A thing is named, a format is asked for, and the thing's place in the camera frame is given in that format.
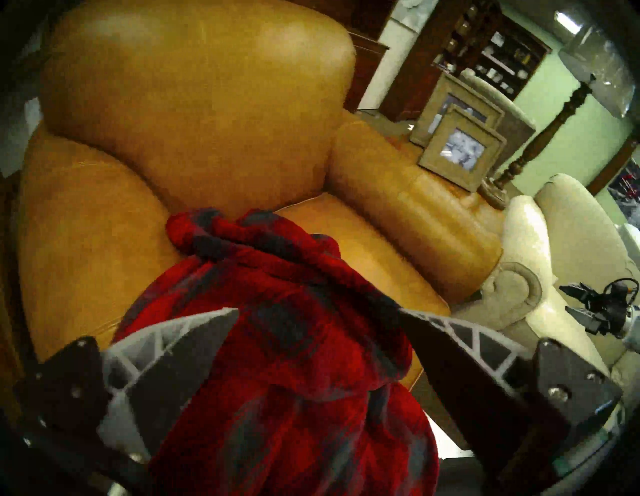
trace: cream sofa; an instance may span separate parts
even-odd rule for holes
[[[640,355],[612,335],[586,333],[564,309],[580,303],[558,290],[584,282],[602,291],[618,278],[640,280],[616,226],[585,187],[565,174],[550,178],[534,198],[512,199],[505,214],[504,254],[483,285],[482,299],[454,309],[453,316],[499,330],[530,349],[542,337],[557,339],[623,389],[628,413],[640,401]]]

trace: lamp base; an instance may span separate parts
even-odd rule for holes
[[[509,203],[509,195],[507,195],[506,191],[498,188],[488,177],[482,180],[478,193],[494,209],[504,210]]]

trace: armchair armrest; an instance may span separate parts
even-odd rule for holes
[[[144,289],[182,259],[169,212],[126,165],[42,124],[29,142],[19,201],[24,313],[40,360],[82,335],[106,347]]]
[[[436,177],[347,112],[325,188],[389,238],[450,304],[476,291],[500,259],[498,236]]]
[[[547,297],[554,282],[547,224],[530,196],[517,196],[505,210],[502,249],[482,299],[456,309],[456,318],[501,330]]]

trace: sofa armrest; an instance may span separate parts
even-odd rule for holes
[[[382,231],[450,304],[480,288],[500,259],[498,236],[432,174],[348,113],[325,187]]]
[[[501,330],[534,310],[553,284],[544,215],[530,196],[517,196],[505,210],[502,257],[483,284],[483,297],[453,315]]]

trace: table lamp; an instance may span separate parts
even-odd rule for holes
[[[584,103],[589,94],[616,118],[623,118],[634,96],[635,83],[622,57],[604,32],[595,26],[584,26],[558,54],[571,74],[580,81],[564,108],[524,149],[502,175],[495,180],[485,178],[478,192],[494,208],[503,210],[509,202],[504,186],[522,172],[549,144],[558,129]]]

